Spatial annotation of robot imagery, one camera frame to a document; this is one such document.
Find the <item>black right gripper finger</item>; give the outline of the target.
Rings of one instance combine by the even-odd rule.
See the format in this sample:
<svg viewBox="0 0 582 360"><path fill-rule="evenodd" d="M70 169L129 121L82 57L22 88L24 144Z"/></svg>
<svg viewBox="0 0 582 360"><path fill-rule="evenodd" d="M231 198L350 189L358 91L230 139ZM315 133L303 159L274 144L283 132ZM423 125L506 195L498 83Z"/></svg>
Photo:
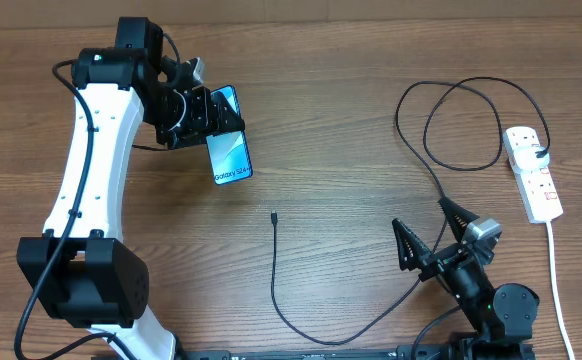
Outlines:
<svg viewBox="0 0 582 360"><path fill-rule="evenodd" d="M448 197L442 197L438 203L455 239L461 241L465 235L468 224L477 220L479 216L458 205Z"/></svg>
<svg viewBox="0 0 582 360"><path fill-rule="evenodd" d="M396 238L399 267L412 271L421 269L422 263L431 254L431 249L401 220L394 218L392 227Z"/></svg>

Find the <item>blue Galaxy smartphone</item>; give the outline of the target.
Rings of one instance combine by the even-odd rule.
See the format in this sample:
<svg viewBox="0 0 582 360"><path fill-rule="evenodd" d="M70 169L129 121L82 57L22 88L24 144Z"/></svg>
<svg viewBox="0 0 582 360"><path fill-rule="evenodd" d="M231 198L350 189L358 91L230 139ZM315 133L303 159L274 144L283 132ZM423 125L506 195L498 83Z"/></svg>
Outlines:
<svg viewBox="0 0 582 360"><path fill-rule="evenodd" d="M241 114L237 92L232 85L226 85L214 91L221 91L227 95L233 94L237 99ZM209 135L206 143L216 185L237 182L253 175L245 130Z"/></svg>

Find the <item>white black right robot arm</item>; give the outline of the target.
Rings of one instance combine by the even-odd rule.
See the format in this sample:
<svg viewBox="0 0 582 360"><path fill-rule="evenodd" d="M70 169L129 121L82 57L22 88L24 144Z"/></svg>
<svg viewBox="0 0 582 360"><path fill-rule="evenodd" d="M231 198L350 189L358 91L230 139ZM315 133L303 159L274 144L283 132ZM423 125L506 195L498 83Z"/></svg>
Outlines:
<svg viewBox="0 0 582 360"><path fill-rule="evenodd" d="M396 350L408 359L533 359L528 343L538 314L539 296L529 287L507 283L495 287L485 267L494 258L502 234L493 218L478 216L451 199L439 200L456 242L438 252L430 249L405 223L395 218L392 227L401 270L418 270L425 282L435 278L449 290L457 306L428 324L414 343ZM453 333L444 344L421 344L431 328L461 311L473 327L471 333Z"/></svg>

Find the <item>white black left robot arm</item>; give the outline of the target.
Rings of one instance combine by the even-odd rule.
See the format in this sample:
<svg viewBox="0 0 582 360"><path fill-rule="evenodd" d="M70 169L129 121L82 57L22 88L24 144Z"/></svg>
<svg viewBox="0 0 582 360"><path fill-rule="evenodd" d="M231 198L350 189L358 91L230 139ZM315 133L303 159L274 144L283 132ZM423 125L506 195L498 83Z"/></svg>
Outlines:
<svg viewBox="0 0 582 360"><path fill-rule="evenodd" d="M218 185L249 178L252 163L236 90L203 84L203 62L163 52L170 37L145 17L119 20L115 42L68 61L64 86L75 125L54 207L38 237L20 240L16 260L30 305L86 330L122 359L182 359L178 337L149 306L149 271L124 243L122 201L142 123L157 149L203 145Z"/></svg>

